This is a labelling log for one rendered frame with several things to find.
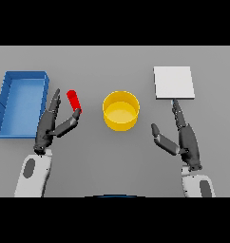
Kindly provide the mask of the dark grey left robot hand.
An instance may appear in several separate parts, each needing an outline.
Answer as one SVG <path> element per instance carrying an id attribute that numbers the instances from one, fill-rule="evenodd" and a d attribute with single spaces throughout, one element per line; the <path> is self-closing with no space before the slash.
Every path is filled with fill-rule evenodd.
<path id="1" fill-rule="evenodd" d="M 49 108 L 44 111 L 38 122 L 33 146 L 33 150 L 38 156 L 43 156 L 46 153 L 46 149 L 52 145 L 54 137 L 61 138 L 78 125 L 78 120 L 82 114 L 82 110 L 79 109 L 73 110 L 73 114 L 67 120 L 58 126 L 55 125 L 60 103 L 60 89 L 57 89 Z"/>

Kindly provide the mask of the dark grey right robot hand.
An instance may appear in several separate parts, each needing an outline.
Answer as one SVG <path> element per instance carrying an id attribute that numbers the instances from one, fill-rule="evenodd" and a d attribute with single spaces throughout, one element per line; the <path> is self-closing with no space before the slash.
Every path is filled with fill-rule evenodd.
<path id="1" fill-rule="evenodd" d="M 170 155 L 180 155 L 182 161 L 189 166 L 190 171 L 199 171 L 202 169 L 202 166 L 197 138 L 191 125 L 185 122 L 182 109 L 176 99 L 172 100 L 172 112 L 179 132 L 179 143 L 176 144 L 165 137 L 158 126 L 152 123 L 151 129 L 154 142 Z"/>

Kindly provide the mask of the red beaker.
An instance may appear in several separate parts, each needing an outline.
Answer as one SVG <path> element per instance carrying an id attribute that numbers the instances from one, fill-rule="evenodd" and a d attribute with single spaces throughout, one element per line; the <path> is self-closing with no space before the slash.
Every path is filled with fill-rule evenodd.
<path id="1" fill-rule="evenodd" d="M 67 98 L 73 110 L 79 109 L 82 110 L 82 107 L 77 96 L 77 92 L 74 89 L 70 89 L 67 92 Z"/>

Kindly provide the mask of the pale square measuring scale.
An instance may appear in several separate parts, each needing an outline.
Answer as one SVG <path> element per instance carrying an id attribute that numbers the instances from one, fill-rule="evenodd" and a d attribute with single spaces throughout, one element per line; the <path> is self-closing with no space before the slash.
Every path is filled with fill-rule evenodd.
<path id="1" fill-rule="evenodd" d="M 154 66 L 157 100 L 194 100 L 195 92 L 189 66 Z"/>

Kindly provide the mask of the yellow bowl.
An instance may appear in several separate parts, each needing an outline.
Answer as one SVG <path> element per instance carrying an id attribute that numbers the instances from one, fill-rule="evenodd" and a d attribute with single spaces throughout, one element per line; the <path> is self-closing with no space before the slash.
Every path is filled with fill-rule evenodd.
<path id="1" fill-rule="evenodd" d="M 106 125 L 114 131 L 123 132 L 136 124 L 140 103 L 128 91 L 113 91 L 104 99 L 102 109 Z"/>

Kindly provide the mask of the blue tray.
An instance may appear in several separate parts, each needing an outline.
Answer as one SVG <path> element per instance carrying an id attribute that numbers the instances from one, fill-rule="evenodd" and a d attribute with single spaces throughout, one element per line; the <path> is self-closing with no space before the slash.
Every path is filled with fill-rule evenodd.
<path id="1" fill-rule="evenodd" d="M 0 139 L 34 139 L 46 109 L 46 71 L 6 71 L 0 91 Z"/>

